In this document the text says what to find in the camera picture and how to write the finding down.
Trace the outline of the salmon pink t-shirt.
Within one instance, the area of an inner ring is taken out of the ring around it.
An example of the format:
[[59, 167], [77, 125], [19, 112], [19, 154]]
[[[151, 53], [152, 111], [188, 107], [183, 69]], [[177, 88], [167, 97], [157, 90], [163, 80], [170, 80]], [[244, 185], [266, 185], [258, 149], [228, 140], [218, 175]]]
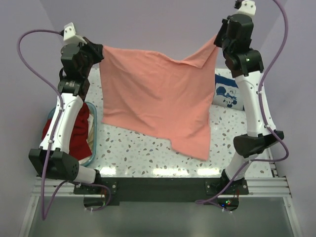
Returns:
[[109, 46], [103, 55], [103, 123], [167, 139], [173, 150], [192, 158], [209, 158], [214, 39], [180, 61], [156, 51]]

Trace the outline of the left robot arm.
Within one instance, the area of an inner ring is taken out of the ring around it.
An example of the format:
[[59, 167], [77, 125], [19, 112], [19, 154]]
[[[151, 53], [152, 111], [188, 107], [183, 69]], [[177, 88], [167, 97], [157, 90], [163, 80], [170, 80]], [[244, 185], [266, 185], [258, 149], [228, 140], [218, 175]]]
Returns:
[[29, 151], [29, 160], [42, 179], [85, 183], [92, 194], [102, 189], [94, 169], [86, 168], [69, 154], [71, 134], [85, 101], [93, 65], [103, 60], [102, 45], [87, 38], [71, 40], [61, 49], [57, 104], [50, 127], [38, 149]]

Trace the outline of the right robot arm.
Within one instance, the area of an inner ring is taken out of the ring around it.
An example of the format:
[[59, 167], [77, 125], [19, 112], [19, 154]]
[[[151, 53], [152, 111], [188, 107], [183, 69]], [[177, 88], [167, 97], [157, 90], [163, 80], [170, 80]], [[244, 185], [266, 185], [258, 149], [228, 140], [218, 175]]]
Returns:
[[247, 122], [246, 134], [233, 139], [235, 154], [218, 184], [226, 194], [242, 184], [252, 159], [284, 139], [283, 131], [277, 130], [271, 119], [264, 88], [259, 86], [264, 66], [260, 52], [250, 47], [253, 28], [250, 16], [236, 13], [223, 19], [214, 41], [240, 90]]

